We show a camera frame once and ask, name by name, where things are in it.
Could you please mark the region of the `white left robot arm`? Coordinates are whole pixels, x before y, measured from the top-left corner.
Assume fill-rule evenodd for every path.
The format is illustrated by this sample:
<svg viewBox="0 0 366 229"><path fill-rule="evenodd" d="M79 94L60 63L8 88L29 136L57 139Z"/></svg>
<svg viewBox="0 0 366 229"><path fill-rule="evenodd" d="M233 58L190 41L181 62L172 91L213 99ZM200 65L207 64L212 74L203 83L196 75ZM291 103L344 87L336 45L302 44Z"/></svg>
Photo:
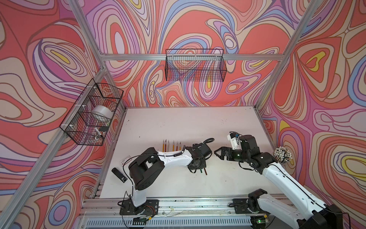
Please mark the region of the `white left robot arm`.
<svg viewBox="0 0 366 229"><path fill-rule="evenodd" d="M206 142L172 152L156 151L148 148L136 156L129 166L129 177L132 182L131 201L138 208L146 203L146 189L150 187L164 169L186 167L190 172L206 168L206 161L211 157L212 150Z"/></svg>

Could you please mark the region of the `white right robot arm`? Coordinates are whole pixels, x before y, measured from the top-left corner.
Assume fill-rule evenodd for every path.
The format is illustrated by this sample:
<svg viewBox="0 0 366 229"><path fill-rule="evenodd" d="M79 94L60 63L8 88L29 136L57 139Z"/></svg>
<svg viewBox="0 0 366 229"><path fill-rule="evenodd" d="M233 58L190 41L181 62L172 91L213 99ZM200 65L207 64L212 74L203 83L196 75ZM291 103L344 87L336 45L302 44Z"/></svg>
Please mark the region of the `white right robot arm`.
<svg viewBox="0 0 366 229"><path fill-rule="evenodd" d="M252 135L236 132L228 135L231 147L221 147L214 154L221 160L246 162L292 202L289 206L263 189L248 194L244 206L251 213L269 212L293 229L341 229L343 213L334 204L328 205L306 190L268 152L261 152Z"/></svg>

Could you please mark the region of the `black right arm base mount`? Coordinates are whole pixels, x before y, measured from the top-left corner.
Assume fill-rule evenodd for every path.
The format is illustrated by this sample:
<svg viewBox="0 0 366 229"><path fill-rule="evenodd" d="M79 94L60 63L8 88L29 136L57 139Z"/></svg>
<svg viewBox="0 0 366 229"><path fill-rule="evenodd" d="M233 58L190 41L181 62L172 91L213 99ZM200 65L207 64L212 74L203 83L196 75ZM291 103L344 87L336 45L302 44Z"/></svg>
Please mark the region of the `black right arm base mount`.
<svg viewBox="0 0 366 229"><path fill-rule="evenodd" d="M267 194L263 189L257 189L248 194L247 198L234 198L228 207L234 208L236 214L259 214L269 212L264 211L259 207L258 199Z"/></svg>

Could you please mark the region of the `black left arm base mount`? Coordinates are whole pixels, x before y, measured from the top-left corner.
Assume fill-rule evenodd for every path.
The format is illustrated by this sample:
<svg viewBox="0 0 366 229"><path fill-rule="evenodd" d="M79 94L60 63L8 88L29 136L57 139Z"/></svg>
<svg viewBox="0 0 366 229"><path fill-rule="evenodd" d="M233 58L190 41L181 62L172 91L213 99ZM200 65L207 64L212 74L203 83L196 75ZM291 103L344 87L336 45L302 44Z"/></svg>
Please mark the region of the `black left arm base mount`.
<svg viewBox="0 0 366 229"><path fill-rule="evenodd" d="M130 197L125 193L125 197L117 205L120 207L122 216L155 216L158 213L159 200L148 199L145 190L134 190Z"/></svg>

